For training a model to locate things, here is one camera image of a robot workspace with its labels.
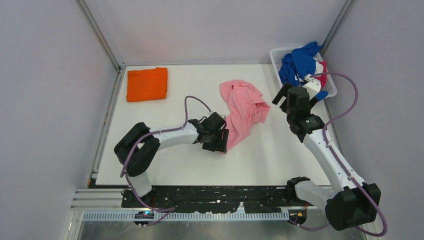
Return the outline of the pink t shirt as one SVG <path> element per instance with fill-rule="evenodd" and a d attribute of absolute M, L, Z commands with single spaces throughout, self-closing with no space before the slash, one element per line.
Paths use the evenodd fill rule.
<path fill-rule="evenodd" d="M 221 83 L 219 91 L 229 109 L 225 117 L 229 151 L 251 134 L 254 124 L 266 121 L 271 107 L 263 100 L 262 92 L 241 79 Z"/>

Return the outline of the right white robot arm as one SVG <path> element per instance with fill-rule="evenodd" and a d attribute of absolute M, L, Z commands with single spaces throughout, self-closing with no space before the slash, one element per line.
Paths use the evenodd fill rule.
<path fill-rule="evenodd" d="M 311 112 L 316 102 L 307 89 L 285 83 L 272 103 L 286 113 L 290 131 L 312 153 L 331 185 L 327 189 L 308 177 L 294 177 L 285 186 L 287 202 L 299 205 L 304 201 L 319 208 L 337 231 L 374 222 L 381 198 L 379 187 L 357 176 L 333 144 L 323 120 Z"/>

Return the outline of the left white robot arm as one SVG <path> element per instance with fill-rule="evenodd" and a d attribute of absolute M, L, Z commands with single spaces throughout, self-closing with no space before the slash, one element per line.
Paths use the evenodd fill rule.
<path fill-rule="evenodd" d="M 150 128 L 139 122 L 113 151 L 122 164 L 121 175 L 135 191 L 135 202 L 148 207 L 154 197 L 147 170 L 158 151 L 178 145 L 201 144 L 203 150 L 226 154 L 229 132 L 225 118 L 217 112 L 167 128 Z"/>

